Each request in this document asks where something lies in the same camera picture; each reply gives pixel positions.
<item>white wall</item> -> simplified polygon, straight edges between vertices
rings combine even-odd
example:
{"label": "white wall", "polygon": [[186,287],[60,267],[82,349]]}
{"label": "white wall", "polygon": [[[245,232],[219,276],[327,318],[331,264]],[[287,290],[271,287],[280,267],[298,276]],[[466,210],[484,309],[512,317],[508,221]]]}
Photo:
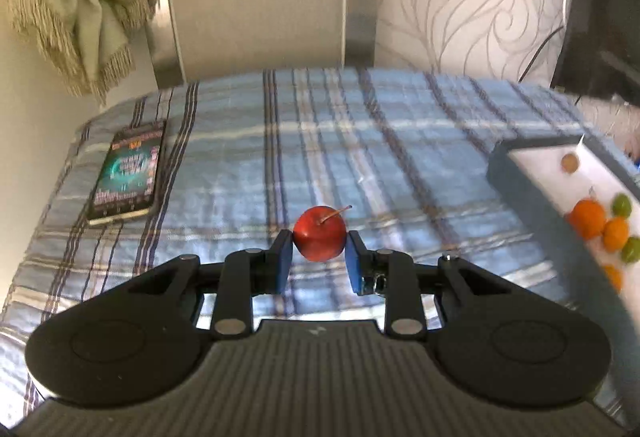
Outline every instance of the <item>white wall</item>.
{"label": "white wall", "polygon": [[133,61],[136,64],[136,70],[130,73],[122,83],[109,91],[106,108],[111,108],[114,104],[123,100],[140,97],[158,90],[144,29],[140,29],[132,39],[131,52]]}
{"label": "white wall", "polygon": [[0,0],[0,303],[56,182],[75,129],[98,112],[69,96]]}

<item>screw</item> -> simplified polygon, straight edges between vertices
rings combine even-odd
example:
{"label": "screw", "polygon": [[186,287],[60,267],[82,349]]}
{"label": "screw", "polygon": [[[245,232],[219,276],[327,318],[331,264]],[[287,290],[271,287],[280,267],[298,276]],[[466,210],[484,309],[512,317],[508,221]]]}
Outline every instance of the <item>screw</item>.
{"label": "screw", "polygon": [[237,318],[225,318],[224,320],[217,321],[213,328],[218,334],[225,336],[235,336],[241,334],[246,329],[246,324]]}
{"label": "screw", "polygon": [[424,326],[418,321],[411,318],[399,318],[391,323],[391,330],[402,336],[410,336],[420,332]]}

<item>apple stem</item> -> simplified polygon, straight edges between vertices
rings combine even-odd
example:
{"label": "apple stem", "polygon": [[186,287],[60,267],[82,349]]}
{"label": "apple stem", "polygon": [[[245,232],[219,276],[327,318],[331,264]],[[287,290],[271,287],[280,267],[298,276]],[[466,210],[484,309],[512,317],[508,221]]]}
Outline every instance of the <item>apple stem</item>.
{"label": "apple stem", "polygon": [[322,223],[324,223],[324,221],[327,221],[327,220],[328,220],[328,219],[330,219],[332,216],[335,216],[336,214],[340,214],[340,213],[342,213],[343,211],[350,210],[350,209],[351,209],[351,206],[345,206],[345,207],[343,207],[341,210],[333,211],[332,213],[329,213],[327,216],[322,217],[322,218],[318,221],[318,224],[322,224]]}

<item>black monitor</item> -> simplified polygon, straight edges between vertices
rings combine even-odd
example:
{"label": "black monitor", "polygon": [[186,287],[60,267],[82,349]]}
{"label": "black monitor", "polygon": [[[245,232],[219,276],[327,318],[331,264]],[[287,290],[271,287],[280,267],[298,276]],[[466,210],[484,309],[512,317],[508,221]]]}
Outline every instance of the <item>black monitor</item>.
{"label": "black monitor", "polygon": [[640,0],[572,0],[551,86],[640,105]]}

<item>red apple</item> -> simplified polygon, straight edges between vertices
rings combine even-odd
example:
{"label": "red apple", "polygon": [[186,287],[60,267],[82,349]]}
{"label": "red apple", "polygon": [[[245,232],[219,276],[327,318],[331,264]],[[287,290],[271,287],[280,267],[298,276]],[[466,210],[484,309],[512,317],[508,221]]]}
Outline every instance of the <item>red apple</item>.
{"label": "red apple", "polygon": [[300,215],[293,227],[293,242],[303,257],[322,262],[340,255],[347,240],[347,226],[340,213],[349,208],[315,206]]}

